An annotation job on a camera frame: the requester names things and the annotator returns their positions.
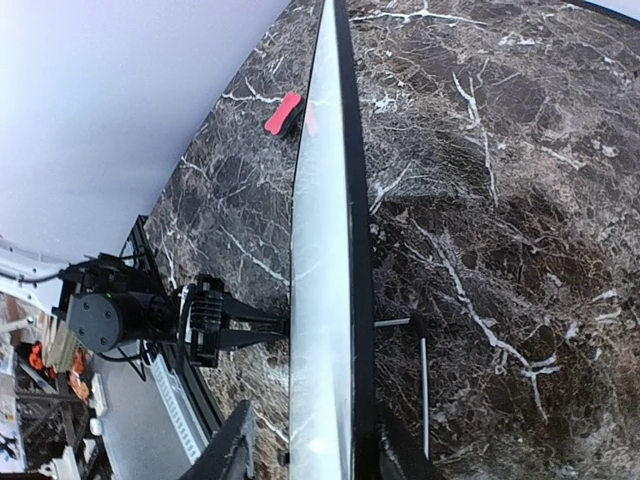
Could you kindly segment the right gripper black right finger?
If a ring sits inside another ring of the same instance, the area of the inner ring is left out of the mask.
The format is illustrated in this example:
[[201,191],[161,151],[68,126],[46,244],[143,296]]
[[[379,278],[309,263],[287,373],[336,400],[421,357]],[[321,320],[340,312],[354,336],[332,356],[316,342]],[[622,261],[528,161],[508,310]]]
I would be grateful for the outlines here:
[[443,479],[442,474],[426,458],[418,442],[396,417],[380,417],[377,430],[381,479]]

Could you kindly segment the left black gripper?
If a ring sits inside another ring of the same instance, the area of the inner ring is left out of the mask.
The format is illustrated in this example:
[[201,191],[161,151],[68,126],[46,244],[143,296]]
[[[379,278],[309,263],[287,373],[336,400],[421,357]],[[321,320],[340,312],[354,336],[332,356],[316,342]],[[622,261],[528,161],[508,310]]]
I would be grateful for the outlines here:
[[208,274],[176,290],[179,307],[176,332],[177,369],[186,361],[205,368],[218,366],[220,351],[234,351],[252,345],[277,342],[288,336],[259,330],[222,330],[222,313],[240,322],[284,324],[285,319],[266,313],[224,294],[224,283]]

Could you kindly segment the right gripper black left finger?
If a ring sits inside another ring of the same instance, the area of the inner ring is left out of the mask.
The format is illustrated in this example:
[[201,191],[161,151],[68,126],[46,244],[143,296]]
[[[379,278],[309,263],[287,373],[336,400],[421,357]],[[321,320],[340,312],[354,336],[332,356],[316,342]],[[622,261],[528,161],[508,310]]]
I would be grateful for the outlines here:
[[255,479],[257,427],[253,403],[241,400],[223,419],[207,401],[202,417],[203,424],[212,431],[211,438],[179,479]]

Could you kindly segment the white whiteboard black frame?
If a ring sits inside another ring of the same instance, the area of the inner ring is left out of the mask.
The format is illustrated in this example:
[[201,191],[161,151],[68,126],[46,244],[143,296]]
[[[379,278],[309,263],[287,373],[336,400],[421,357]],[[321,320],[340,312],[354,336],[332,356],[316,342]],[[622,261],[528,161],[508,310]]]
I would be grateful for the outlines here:
[[377,421],[396,416],[375,393],[366,162],[341,1],[319,9],[293,182],[290,288],[289,475],[381,479]]

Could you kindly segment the red whiteboard eraser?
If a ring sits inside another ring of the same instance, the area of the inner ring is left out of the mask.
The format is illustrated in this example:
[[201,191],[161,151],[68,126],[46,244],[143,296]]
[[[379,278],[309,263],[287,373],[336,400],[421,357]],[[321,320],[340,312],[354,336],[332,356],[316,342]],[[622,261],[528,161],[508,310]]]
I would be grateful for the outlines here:
[[295,92],[288,92],[273,115],[266,121],[265,130],[275,137],[285,137],[297,121],[304,107],[304,98]]

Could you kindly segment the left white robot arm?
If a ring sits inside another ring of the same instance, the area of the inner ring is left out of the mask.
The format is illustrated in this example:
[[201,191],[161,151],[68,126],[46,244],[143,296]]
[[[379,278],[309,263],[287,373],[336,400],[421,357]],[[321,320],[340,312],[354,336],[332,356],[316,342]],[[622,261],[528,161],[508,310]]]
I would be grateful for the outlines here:
[[66,323],[83,346],[105,354],[130,341],[175,348],[175,368],[214,368],[223,351],[287,338],[289,323],[234,298],[199,274],[169,293],[150,250],[99,254],[78,263],[1,242],[2,289]]

